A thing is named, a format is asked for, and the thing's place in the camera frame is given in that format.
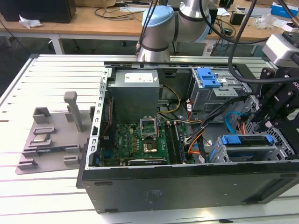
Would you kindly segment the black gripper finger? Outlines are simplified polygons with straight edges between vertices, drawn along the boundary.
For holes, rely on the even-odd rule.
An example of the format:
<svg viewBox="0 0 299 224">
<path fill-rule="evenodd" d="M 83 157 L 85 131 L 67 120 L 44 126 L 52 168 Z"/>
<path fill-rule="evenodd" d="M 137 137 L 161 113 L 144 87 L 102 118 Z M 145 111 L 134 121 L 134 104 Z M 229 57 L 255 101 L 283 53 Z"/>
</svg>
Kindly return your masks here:
<svg viewBox="0 0 299 224">
<path fill-rule="evenodd" d="M 260 107 L 259 132 L 265 132 L 272 126 L 276 126 L 283 118 L 287 116 L 288 104 L 279 102 L 270 102 Z"/>
<path fill-rule="evenodd" d="M 260 79 L 270 79 L 274 78 L 275 70 L 270 68 L 263 68 L 261 71 Z M 271 108 L 271 89 L 273 85 L 271 84 L 258 84 L 255 91 L 255 96 L 258 99 L 258 109 L 252 117 L 252 122 L 261 122 L 268 117 L 268 110 Z"/>
</svg>

